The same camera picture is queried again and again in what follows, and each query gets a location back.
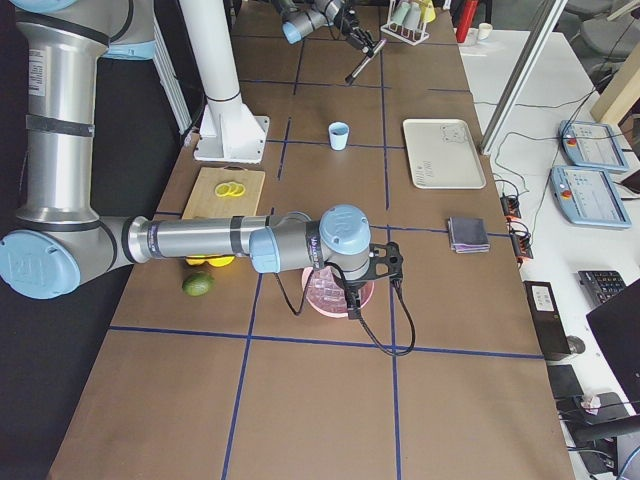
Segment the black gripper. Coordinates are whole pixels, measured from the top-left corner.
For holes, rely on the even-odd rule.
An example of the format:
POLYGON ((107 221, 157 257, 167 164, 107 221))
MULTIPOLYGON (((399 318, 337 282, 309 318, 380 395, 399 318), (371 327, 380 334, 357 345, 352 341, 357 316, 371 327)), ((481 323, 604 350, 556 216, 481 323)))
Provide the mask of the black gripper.
POLYGON ((356 282, 344 280, 342 287, 344 291, 347 315, 350 320, 358 320, 360 318, 361 297, 360 290, 365 286, 364 282, 356 282))
POLYGON ((375 55, 378 44, 373 43, 371 33, 361 28, 359 24, 345 24, 344 35, 347 43, 352 47, 362 48, 362 53, 365 55, 375 55))

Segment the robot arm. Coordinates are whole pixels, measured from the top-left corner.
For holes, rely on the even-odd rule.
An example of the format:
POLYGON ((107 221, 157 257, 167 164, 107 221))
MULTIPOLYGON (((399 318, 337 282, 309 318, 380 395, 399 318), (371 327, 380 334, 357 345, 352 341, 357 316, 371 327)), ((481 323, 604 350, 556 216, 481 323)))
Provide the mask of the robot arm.
POLYGON ((282 32, 290 44, 300 42, 321 27, 336 27, 347 43, 368 57, 373 57, 383 46, 375 42, 370 31, 361 27, 352 1, 305 1, 298 6, 294 1, 270 1, 282 20, 282 32))
POLYGON ((395 243, 375 244, 357 207, 338 204, 311 176, 308 195, 325 200, 319 220, 302 212, 268 216, 151 221, 101 217, 91 207, 97 62, 150 59, 156 50, 150 1, 18 1, 27 38, 28 186, 21 228, 1 242, 1 276, 15 291, 50 299, 124 265, 151 259, 247 257, 259 273, 330 268, 350 318, 361 318, 359 291, 387 278, 402 287, 395 243))

